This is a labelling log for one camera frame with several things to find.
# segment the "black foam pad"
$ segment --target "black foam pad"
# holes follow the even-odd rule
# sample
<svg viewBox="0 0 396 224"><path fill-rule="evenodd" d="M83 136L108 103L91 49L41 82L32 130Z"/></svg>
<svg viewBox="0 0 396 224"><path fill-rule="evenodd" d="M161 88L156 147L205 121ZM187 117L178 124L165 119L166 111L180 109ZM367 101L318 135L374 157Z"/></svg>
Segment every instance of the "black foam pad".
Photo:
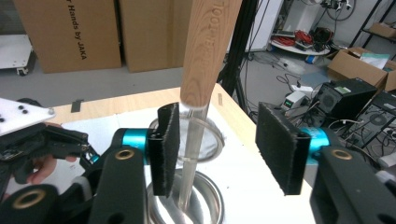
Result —
<svg viewBox="0 0 396 224"><path fill-rule="evenodd" d="M285 195L300 194L311 136L260 103L256 144Z"/></svg>

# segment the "bolt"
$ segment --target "bolt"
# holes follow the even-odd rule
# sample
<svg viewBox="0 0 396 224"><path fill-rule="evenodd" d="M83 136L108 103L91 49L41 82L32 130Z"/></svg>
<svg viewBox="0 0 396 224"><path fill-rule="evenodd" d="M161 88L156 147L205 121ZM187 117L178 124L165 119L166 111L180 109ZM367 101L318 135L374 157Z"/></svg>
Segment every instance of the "bolt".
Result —
<svg viewBox="0 0 396 224"><path fill-rule="evenodd" d="M49 108L49 114L50 115L54 115L55 114L55 110L53 108Z"/></svg>

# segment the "wooden stick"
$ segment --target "wooden stick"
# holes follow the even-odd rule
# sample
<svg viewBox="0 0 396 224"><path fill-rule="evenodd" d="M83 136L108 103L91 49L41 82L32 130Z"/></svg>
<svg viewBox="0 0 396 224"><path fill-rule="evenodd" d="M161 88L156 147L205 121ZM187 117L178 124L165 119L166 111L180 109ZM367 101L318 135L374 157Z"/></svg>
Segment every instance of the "wooden stick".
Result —
<svg viewBox="0 0 396 224"><path fill-rule="evenodd" d="M193 0L180 99L191 108L209 103L242 0Z"/></svg>

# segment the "cardboard box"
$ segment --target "cardboard box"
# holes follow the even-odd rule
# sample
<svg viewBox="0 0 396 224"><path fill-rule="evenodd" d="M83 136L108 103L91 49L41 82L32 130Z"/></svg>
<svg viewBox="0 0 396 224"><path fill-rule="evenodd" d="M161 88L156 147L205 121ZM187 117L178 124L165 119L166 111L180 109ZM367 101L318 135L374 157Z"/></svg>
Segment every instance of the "cardboard box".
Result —
<svg viewBox="0 0 396 224"><path fill-rule="evenodd" d="M45 73L121 67L114 1L14 3Z"/></svg>
<svg viewBox="0 0 396 224"><path fill-rule="evenodd" d="M328 75L333 80L344 80L359 77L379 90L392 91L396 89L396 62L388 61L387 72L360 60L362 48L341 49L328 66Z"/></svg>
<svg viewBox="0 0 396 224"><path fill-rule="evenodd" d="M374 23L372 27L370 27L370 32L382 35L387 38L396 38L396 29L388 27L384 23Z"/></svg>
<svg viewBox="0 0 396 224"><path fill-rule="evenodd" d="M122 45L130 72L181 67L192 0L120 0Z"/></svg>

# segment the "red cable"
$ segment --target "red cable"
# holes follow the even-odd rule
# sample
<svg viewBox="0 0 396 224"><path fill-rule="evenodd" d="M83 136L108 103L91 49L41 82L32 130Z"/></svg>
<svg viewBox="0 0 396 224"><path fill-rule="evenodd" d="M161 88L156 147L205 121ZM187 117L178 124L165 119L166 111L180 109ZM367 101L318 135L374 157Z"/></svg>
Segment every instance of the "red cable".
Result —
<svg viewBox="0 0 396 224"><path fill-rule="evenodd" d="M304 31L296 30L294 31L294 35L295 35L295 41L300 41L308 45L312 45L314 43L314 38L312 38L312 35Z"/></svg>
<svg viewBox="0 0 396 224"><path fill-rule="evenodd" d="M272 37L272 40L274 40L276 43L283 45L283 46L294 46L295 45L294 39L290 38L290 37L274 35Z"/></svg>

